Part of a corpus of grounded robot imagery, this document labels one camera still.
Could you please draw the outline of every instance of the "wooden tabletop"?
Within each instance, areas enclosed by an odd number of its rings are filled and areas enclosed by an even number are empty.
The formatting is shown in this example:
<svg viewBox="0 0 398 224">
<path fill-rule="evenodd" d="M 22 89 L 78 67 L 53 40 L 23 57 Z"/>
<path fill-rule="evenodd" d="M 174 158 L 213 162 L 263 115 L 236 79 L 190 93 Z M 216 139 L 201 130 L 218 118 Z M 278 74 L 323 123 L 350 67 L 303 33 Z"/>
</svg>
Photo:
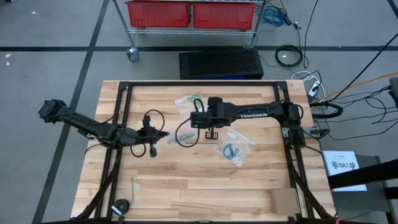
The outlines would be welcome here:
<svg viewBox="0 0 398 224">
<path fill-rule="evenodd" d="M 302 81 L 286 82 L 290 100 L 304 108 L 302 126 L 313 126 Z M 117 81 L 103 83 L 95 119 L 101 121 L 112 116 L 118 85 Z M 236 105 L 274 101 L 272 87 L 267 86 L 135 86 L 127 126 L 141 128 L 144 113 L 157 109 L 165 116 L 164 131 L 174 133 L 183 121 L 174 101 L 192 93 L 201 93 L 205 97 L 204 104 L 210 96 L 222 97 L 224 102 Z M 151 125 L 159 129 L 162 125 L 160 115 L 151 113 L 150 118 Z M 269 197 L 269 189 L 290 187 L 279 123 L 272 118 L 242 119 L 235 121 L 232 128 L 256 144 L 240 168 L 215 151 L 220 140 L 204 139 L 205 130 L 201 131 L 198 144 L 191 148 L 170 145 L 168 138 L 161 139 L 156 144 L 156 158 L 150 158 L 149 152 L 142 158 L 135 158 L 129 148 L 124 148 L 116 199 L 131 199 L 132 177 L 134 201 L 125 215 L 126 220 L 286 220 L 286 215 L 272 213 Z M 219 139 L 223 138 L 225 130 L 219 129 Z M 308 139 L 307 145 L 318 148 L 314 139 Z M 133 150 L 138 154 L 142 146 L 134 146 Z M 105 153 L 102 146 L 87 152 L 71 217 L 81 213 L 97 192 Z M 334 215 L 321 155 L 308 148 L 302 149 L 302 155 L 310 190 Z M 106 213 L 108 194 L 109 189 L 104 196 L 106 203 L 102 216 Z M 299 198 L 305 216 L 301 193 Z"/>
</svg>

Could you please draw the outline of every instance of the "red storage bin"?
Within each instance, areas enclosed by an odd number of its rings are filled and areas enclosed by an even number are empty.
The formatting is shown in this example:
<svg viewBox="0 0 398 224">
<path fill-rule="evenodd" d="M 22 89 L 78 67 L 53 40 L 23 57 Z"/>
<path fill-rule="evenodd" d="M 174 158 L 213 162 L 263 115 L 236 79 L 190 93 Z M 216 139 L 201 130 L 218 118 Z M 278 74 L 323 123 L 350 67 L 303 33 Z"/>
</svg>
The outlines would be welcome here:
<svg viewBox="0 0 398 224">
<path fill-rule="evenodd" d="M 188 27 L 189 3 L 159 1 L 126 2 L 132 27 Z"/>
<path fill-rule="evenodd" d="M 193 3 L 194 28 L 251 29 L 253 3 L 198 2 Z"/>
</svg>

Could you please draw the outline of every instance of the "shelf caster wheel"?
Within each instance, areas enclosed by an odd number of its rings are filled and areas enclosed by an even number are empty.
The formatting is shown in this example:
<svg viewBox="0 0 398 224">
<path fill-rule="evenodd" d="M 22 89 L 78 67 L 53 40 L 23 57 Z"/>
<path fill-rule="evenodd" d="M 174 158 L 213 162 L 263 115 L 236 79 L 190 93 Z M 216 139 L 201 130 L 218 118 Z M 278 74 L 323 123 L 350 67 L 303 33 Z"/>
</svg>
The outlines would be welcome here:
<svg viewBox="0 0 398 224">
<path fill-rule="evenodd" d="M 130 62 L 136 62 L 139 59 L 138 50 L 135 48 L 131 48 L 127 51 L 127 58 Z"/>
</svg>

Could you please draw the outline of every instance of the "metal wire rack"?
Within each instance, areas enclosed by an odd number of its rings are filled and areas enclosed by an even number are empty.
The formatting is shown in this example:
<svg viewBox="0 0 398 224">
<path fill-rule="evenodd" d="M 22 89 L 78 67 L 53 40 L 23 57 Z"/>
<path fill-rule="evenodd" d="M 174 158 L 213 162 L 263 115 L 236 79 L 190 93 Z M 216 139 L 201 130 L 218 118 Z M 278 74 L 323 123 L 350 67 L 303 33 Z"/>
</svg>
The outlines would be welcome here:
<svg viewBox="0 0 398 224">
<path fill-rule="evenodd" d="M 266 5 L 266 0 L 188 0 L 188 2 L 251 2 L 251 3 L 261 4 L 261 13 L 259 14 L 256 20 L 254 28 L 252 28 L 252 30 L 237 30 L 237 29 L 196 29 L 193 28 L 192 22 L 189 25 L 189 27 L 182 27 L 182 28 L 127 27 L 127 24 L 124 21 L 118 3 L 116 2 L 116 0 L 112 0 L 112 2 L 115 5 L 116 11 L 118 12 L 124 30 L 126 31 L 126 34 L 129 37 L 131 48 L 127 51 L 127 57 L 132 62 L 135 62 L 139 59 L 139 53 L 132 36 L 134 34 L 210 34 L 210 35 L 240 35 L 240 36 L 243 35 L 249 37 L 249 45 L 245 45 L 245 47 L 252 48 L 254 47 L 254 40 L 256 39 L 257 31 L 261 21 L 261 16 L 264 11 L 264 7 Z"/>
</svg>

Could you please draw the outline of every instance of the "wood plank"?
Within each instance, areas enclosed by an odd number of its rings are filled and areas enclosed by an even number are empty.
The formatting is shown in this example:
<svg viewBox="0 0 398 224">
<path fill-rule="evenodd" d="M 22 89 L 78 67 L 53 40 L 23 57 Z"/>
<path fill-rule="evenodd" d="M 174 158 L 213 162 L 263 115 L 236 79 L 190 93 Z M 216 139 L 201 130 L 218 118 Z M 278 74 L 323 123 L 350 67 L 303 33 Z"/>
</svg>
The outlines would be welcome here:
<svg viewBox="0 0 398 224">
<path fill-rule="evenodd" d="M 287 84 L 290 99 L 304 108 L 302 126 L 313 126 L 303 83 L 288 80 Z M 95 114 L 97 120 L 106 120 L 113 115 L 118 85 L 118 81 L 103 83 Z M 219 96 L 225 102 L 237 105 L 268 103 L 275 98 L 272 88 L 267 86 L 135 86 L 127 126 L 141 128 L 144 113 L 157 109 L 165 116 L 164 130 L 174 134 L 183 121 L 174 101 L 192 93 L 201 93 L 204 103 L 208 97 Z M 126 94 L 123 94 L 122 99 L 120 114 L 124 111 Z M 159 114 L 151 113 L 150 118 L 151 125 L 157 128 L 162 125 Z M 269 198 L 269 189 L 290 187 L 279 123 L 272 118 L 245 119 L 235 121 L 231 127 L 256 143 L 242 167 L 236 167 L 215 151 L 226 134 L 226 128 L 218 130 L 220 138 L 217 141 L 204 139 L 206 130 L 201 130 L 198 144 L 188 149 L 168 144 L 168 138 L 161 139 L 156 144 L 156 158 L 150 158 L 149 155 L 135 158 L 130 149 L 125 147 L 116 199 L 131 199 L 132 177 L 134 201 L 125 215 L 126 220 L 286 220 L 287 216 L 272 213 Z M 196 129 L 190 129 L 189 124 L 183 126 L 182 130 L 196 132 Z M 308 139 L 307 144 L 318 147 L 313 139 Z M 134 146 L 133 150 L 140 153 L 142 146 Z M 105 152 L 101 146 L 87 152 L 72 216 L 82 212 L 98 191 Z M 309 149 L 303 149 L 302 154 L 311 191 L 334 214 L 322 157 Z M 306 213 L 301 191 L 299 197 L 303 212 Z M 106 213 L 106 203 L 102 212 L 103 215 Z"/>
</svg>

